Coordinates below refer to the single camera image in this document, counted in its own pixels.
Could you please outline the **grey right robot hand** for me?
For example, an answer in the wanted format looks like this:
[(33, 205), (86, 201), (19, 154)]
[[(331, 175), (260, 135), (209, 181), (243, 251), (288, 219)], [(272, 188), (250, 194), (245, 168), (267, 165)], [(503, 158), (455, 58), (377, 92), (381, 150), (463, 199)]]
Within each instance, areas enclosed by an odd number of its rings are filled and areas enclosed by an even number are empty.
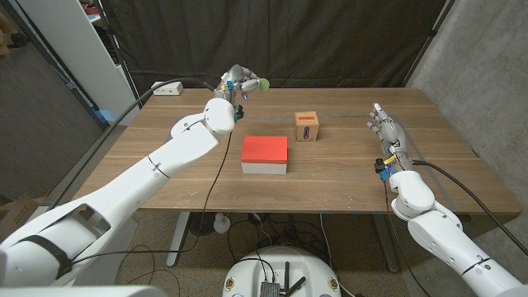
[(413, 161), (408, 156), (406, 134), (402, 126), (393, 120), (377, 102), (370, 113), (371, 122), (367, 126), (380, 141), (385, 159), (394, 157), (389, 162), (393, 172), (413, 170)]

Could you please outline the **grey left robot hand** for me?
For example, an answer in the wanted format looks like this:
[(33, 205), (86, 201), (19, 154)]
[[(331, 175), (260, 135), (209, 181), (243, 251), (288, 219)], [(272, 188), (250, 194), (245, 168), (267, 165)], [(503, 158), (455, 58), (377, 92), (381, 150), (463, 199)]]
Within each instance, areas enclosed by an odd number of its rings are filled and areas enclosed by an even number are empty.
[(225, 99), (237, 107), (237, 95), (247, 94), (257, 90), (261, 79), (250, 69), (235, 64), (230, 70), (220, 77), (218, 86), (214, 90), (213, 98)]

